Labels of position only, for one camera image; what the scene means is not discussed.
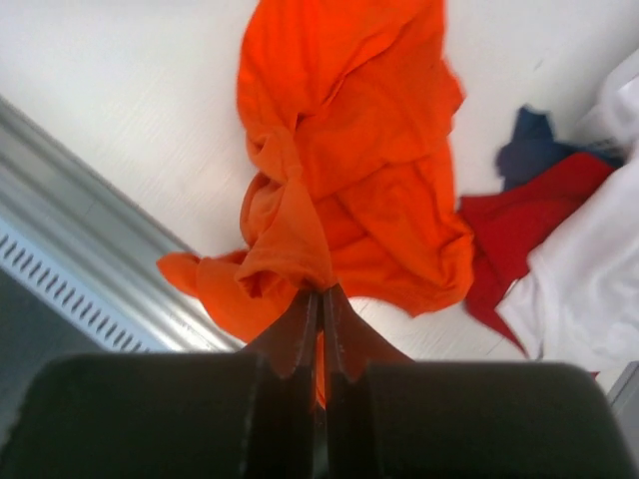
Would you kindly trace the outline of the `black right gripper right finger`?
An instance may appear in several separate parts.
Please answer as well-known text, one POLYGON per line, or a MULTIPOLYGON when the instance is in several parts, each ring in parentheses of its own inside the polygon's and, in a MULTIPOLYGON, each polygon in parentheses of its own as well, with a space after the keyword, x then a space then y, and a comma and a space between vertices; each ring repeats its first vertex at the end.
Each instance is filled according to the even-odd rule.
POLYGON ((332 478, 634 478, 587 372, 565 363, 415 362, 322 298, 332 478))

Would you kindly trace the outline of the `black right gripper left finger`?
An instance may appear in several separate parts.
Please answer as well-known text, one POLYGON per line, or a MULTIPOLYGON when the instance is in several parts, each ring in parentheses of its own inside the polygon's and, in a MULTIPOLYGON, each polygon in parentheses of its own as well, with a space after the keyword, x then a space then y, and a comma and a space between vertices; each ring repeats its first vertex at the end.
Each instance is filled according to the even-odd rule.
POLYGON ((309 478, 320 299, 235 353, 81 354, 29 385, 5 478, 309 478))

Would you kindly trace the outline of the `orange t shirt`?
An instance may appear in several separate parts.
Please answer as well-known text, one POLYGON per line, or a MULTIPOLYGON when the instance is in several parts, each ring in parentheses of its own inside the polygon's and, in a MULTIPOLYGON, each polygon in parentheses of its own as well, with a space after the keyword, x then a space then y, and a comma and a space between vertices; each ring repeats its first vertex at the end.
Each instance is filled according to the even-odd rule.
POLYGON ((245 247, 172 252, 162 276, 251 341, 302 289, 342 287, 410 315, 461 301, 472 233, 455 210, 448 137, 462 92, 441 1, 262 1, 237 107, 257 169, 245 247))

